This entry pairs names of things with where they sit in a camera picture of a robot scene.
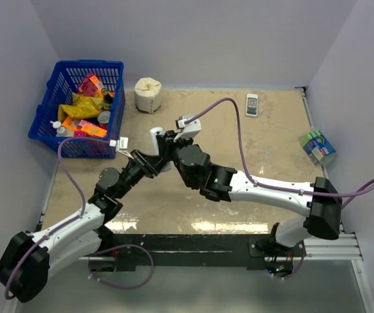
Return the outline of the long white remote control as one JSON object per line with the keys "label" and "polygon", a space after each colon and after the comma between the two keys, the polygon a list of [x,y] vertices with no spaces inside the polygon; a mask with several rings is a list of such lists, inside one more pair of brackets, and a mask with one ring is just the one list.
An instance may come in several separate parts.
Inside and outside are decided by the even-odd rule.
{"label": "long white remote control", "polygon": [[[156,156],[159,155],[159,146],[158,146],[158,141],[157,141],[157,135],[160,133],[164,133],[164,128],[163,127],[154,127],[149,130],[149,134],[151,136],[151,142],[153,146],[153,150]],[[161,173],[163,172],[168,172],[172,169],[171,164],[168,162],[164,168],[161,170]]]}

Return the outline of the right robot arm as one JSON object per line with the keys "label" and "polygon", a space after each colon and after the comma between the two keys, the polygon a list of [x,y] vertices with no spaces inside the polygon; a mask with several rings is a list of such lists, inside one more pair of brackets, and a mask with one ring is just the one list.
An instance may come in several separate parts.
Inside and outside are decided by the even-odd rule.
{"label": "right robot arm", "polygon": [[246,176],[244,171],[220,166],[211,161],[192,139],[178,138],[174,131],[156,127],[150,130],[155,152],[172,162],[184,185],[198,190],[211,201],[246,201],[279,207],[296,217],[273,226],[268,247],[284,256],[308,237],[325,240],[339,238],[342,199],[325,177],[312,183],[291,183]]}

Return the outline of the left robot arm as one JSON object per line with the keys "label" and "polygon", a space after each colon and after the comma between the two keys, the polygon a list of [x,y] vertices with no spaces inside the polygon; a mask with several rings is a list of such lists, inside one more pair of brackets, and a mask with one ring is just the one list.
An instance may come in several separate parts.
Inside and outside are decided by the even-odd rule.
{"label": "left robot arm", "polygon": [[123,207],[120,199],[142,178],[158,176],[169,162],[168,153],[148,155],[134,150],[121,171],[107,168],[101,173],[92,197],[83,200],[71,216],[43,231],[14,235],[0,259],[5,299],[26,303],[56,272],[79,257],[109,254],[113,240],[101,231]]}

